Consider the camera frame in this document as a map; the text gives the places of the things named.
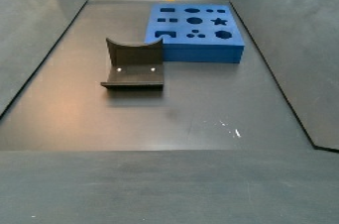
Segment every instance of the shape sorter board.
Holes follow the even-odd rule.
[[[226,5],[156,4],[146,43],[163,38],[166,61],[239,63],[244,41]]]

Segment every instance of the star-shaped hole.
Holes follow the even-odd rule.
[[[212,20],[212,22],[215,22],[215,25],[227,25],[228,21],[218,18],[216,20]]]

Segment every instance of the black curved object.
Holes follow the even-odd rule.
[[[164,85],[163,40],[144,46],[126,46],[106,39],[111,72],[106,88],[158,87]]]

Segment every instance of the circular hole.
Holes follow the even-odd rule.
[[[186,12],[188,12],[188,13],[191,13],[191,14],[196,14],[196,13],[200,12],[200,10],[196,9],[196,8],[187,8],[187,9],[186,9]]]
[[[187,22],[191,24],[202,24],[203,20],[200,18],[192,17],[187,19]]]

